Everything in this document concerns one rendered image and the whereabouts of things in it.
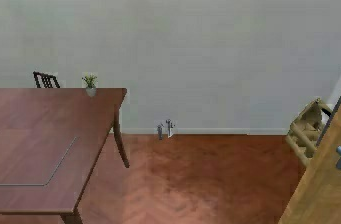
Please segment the light wooden room door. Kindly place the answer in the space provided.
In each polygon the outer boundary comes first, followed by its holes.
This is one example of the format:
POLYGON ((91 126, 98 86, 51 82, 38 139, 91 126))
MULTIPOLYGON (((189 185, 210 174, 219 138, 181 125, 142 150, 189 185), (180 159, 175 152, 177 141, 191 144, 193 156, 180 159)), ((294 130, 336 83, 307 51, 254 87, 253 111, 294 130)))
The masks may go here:
POLYGON ((341 224, 341 103, 278 224, 341 224))

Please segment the dark slatted wooden chair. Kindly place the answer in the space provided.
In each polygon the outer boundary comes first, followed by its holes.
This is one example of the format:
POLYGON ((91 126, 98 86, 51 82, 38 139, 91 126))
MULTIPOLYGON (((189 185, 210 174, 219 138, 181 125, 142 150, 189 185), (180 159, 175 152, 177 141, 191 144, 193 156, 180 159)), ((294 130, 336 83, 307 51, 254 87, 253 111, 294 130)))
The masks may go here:
POLYGON ((37 88, 59 88, 57 77, 51 74, 34 71, 33 77, 37 88))

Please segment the small green potted houseplant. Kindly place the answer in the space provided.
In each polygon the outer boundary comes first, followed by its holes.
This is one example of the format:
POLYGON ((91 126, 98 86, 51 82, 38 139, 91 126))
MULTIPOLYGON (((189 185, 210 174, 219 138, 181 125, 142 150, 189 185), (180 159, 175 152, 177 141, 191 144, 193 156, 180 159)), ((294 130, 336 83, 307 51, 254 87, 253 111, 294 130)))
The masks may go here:
POLYGON ((85 90, 89 97, 94 97, 96 95, 96 80, 97 76, 94 74, 85 75, 82 80, 85 82, 85 90))

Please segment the small grey spray bottle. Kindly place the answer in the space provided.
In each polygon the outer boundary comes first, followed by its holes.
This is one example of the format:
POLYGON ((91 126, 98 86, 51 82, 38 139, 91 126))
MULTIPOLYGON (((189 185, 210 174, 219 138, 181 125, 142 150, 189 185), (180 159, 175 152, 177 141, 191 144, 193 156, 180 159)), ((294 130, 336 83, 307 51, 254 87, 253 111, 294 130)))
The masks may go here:
POLYGON ((173 131, 172 129, 175 127, 175 125, 173 124, 171 119, 167 119, 166 121, 167 124, 167 134, 168 134, 168 138, 171 138, 173 136, 173 131))

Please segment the reddish brown wooden table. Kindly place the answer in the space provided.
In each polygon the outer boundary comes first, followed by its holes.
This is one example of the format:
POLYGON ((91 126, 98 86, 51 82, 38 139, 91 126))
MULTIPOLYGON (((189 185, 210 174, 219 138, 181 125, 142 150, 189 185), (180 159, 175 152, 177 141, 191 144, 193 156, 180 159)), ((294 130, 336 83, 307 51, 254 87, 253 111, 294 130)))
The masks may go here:
POLYGON ((108 137, 122 139, 124 88, 0 88, 0 214, 58 215, 78 205, 108 137))

